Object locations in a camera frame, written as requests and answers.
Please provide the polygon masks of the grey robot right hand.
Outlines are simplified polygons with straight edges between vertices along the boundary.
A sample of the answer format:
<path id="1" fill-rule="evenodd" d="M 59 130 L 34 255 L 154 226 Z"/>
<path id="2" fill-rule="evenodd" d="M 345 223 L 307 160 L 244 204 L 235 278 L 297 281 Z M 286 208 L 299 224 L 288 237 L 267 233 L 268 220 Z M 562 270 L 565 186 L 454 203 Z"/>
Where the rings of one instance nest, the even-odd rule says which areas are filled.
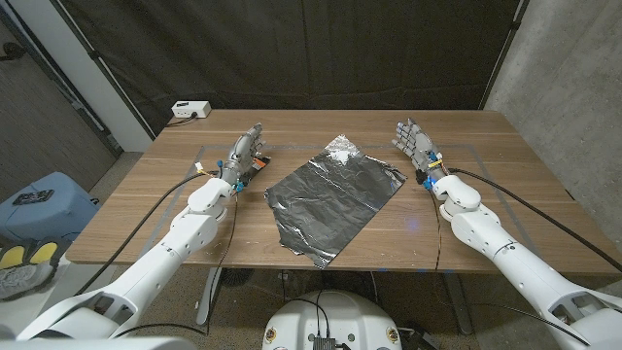
<path id="1" fill-rule="evenodd" d="M 420 185 L 426 181 L 435 183 L 447 175 L 439 149 L 413 120 L 397 123 L 396 138 L 392 143 L 410 158 Z"/>

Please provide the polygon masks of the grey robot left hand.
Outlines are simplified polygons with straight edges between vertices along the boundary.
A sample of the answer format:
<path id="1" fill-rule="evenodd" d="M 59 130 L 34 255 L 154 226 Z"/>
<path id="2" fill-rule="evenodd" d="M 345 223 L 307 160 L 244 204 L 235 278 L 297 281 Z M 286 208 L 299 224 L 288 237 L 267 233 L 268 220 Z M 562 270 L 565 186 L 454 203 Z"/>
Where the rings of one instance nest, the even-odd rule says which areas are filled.
<path id="1" fill-rule="evenodd" d="M 260 149 L 265 144 L 261 139 L 261 133 L 262 124 L 258 122 L 237 139 L 222 167 L 220 175 L 222 180 L 231 185 L 241 182 L 247 186 L 259 173 L 255 159 L 260 158 Z"/>

